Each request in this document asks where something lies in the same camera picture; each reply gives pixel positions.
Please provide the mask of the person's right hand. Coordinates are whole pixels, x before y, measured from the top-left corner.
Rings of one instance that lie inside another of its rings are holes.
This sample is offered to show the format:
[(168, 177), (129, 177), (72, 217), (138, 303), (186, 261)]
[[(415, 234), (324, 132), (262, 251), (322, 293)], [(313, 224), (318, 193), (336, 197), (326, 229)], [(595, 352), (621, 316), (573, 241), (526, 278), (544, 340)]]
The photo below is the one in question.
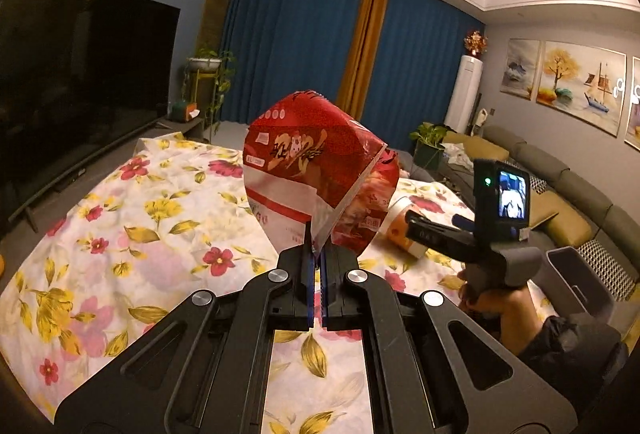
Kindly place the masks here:
[(514, 355), (519, 355), (541, 332), (542, 321), (528, 287), (504, 290), (492, 289), (475, 293), (468, 284), (466, 270), (457, 277), (463, 281), (459, 290), (459, 308), (465, 313), (496, 315), (500, 319), (500, 343)]

